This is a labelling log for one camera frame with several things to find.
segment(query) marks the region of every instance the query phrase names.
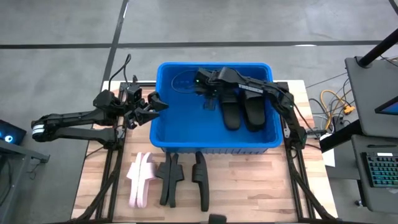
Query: rgb keyboard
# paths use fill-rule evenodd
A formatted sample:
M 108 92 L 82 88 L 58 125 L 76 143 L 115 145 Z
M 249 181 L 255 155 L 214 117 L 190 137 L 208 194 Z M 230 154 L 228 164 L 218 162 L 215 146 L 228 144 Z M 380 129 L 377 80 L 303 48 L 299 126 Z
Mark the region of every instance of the rgb keyboard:
M 371 187 L 398 188 L 398 154 L 364 152 Z

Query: pink slipper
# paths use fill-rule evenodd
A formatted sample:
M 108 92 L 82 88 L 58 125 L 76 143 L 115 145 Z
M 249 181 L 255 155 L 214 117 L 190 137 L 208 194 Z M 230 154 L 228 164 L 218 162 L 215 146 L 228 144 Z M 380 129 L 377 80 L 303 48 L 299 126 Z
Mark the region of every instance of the pink slipper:
M 142 153 L 138 152 L 136 157 L 136 162 L 131 163 L 129 172 L 127 173 L 127 178 L 131 179 L 131 193 L 129 205 L 132 208 L 137 207 L 137 191 L 139 184 L 139 171 L 141 168 Z
M 147 206 L 149 182 L 156 179 L 155 177 L 156 165 L 152 161 L 152 154 L 150 152 L 144 155 L 141 161 L 141 168 L 139 170 L 139 181 L 137 191 L 137 205 L 139 208 Z

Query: computer monitor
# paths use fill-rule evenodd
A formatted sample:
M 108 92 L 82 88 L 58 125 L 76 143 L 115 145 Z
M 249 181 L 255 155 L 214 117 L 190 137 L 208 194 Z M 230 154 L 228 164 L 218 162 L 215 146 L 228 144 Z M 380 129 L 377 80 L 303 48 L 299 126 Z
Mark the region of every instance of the computer monitor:
M 20 145 L 26 131 L 0 119 L 0 140 Z
M 374 109 L 374 112 L 380 114 L 398 115 L 398 96 L 377 107 Z

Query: wooden tabletop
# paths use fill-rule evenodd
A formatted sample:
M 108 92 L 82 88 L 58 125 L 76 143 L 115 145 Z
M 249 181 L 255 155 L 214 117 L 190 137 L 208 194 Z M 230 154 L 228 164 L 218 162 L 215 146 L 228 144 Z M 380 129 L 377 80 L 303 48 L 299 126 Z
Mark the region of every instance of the wooden tabletop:
M 307 92 L 302 80 L 289 80 L 290 92 L 301 113 L 313 126 Z M 120 82 L 112 82 L 111 89 L 118 94 Z M 144 87 L 143 95 L 153 91 Z M 300 124 L 305 123 L 297 115 Z M 276 222 L 296 221 L 294 200 L 290 186 L 285 148 L 283 145 L 268 149 L 260 155 L 205 154 L 210 186 L 210 209 L 200 210 L 198 184 L 191 182 L 194 154 L 180 154 L 178 163 L 183 166 L 185 180 L 177 184 L 176 208 L 159 205 L 162 180 L 150 182 L 146 208 L 130 208 L 128 205 L 131 180 L 126 177 L 138 152 L 152 152 L 157 165 L 165 161 L 165 154 L 149 141 L 150 123 L 126 133 L 123 163 L 116 199 L 114 222 L 205 222 L 211 213 L 226 215 L 228 222 Z M 309 139 L 308 143 L 318 146 Z M 87 153 L 100 148 L 91 141 Z M 303 150 L 305 167 L 311 191 L 326 210 L 337 217 L 328 176 L 321 151 L 312 147 Z M 102 149 L 86 159 L 73 207 L 72 218 L 81 215 L 98 193 L 104 171 L 106 150 Z M 108 212 L 110 191 L 105 198 L 103 216 Z M 303 193 L 300 192 L 305 217 L 307 209 Z

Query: blue plastic bin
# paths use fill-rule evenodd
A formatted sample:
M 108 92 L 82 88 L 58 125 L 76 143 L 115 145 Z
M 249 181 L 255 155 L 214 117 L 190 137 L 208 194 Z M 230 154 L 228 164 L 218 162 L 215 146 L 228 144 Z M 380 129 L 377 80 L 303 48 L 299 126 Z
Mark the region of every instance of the blue plastic bin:
M 152 121 L 150 141 L 167 152 L 259 154 L 282 143 L 282 129 L 278 113 L 266 100 L 266 126 L 256 133 L 246 129 L 241 114 L 237 131 L 225 128 L 218 100 L 214 111 L 204 110 L 204 96 L 179 93 L 172 88 L 193 86 L 198 68 L 219 70 L 227 66 L 244 76 L 272 81 L 271 68 L 264 63 L 165 62 L 157 71 L 156 91 L 169 108 Z

